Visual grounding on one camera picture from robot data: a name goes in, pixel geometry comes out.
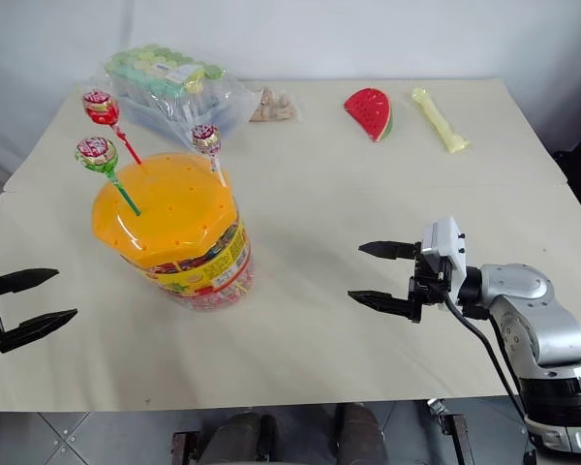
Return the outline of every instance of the packaged snack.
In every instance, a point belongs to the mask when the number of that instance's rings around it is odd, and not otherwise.
[[[298,119],[296,105],[286,92],[275,92],[264,87],[260,94],[260,105],[250,118],[250,122],[285,121]]]
[[[163,46],[115,53],[105,69],[109,80],[93,83],[118,98],[130,120],[189,148],[194,126],[214,125],[227,138],[260,105],[259,92],[219,66]]]

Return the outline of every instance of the watermelon slice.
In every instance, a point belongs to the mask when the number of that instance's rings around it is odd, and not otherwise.
[[[352,94],[345,110],[378,142],[391,131],[391,103],[379,89],[366,88]]]

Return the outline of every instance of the orange jar lid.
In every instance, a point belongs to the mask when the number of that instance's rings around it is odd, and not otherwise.
[[[224,187],[199,155],[152,155],[117,177],[141,214],[108,183],[93,204],[93,234],[142,268],[203,256],[237,220],[228,176]]]

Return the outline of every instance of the gray floor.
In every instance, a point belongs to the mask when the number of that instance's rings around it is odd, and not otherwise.
[[[451,439],[443,436],[425,402],[366,404],[379,420],[390,463],[455,465]],[[463,413],[478,464],[519,465],[528,445],[505,397],[446,402]],[[0,413],[0,465],[169,465],[172,433],[210,434],[246,409],[127,413]],[[329,450],[335,405],[259,407],[278,422],[285,461],[333,464]]]

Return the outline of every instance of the white wall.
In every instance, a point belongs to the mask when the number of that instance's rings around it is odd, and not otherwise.
[[[0,0],[0,182],[75,82],[149,42],[241,78],[502,77],[549,150],[581,138],[581,0]]]

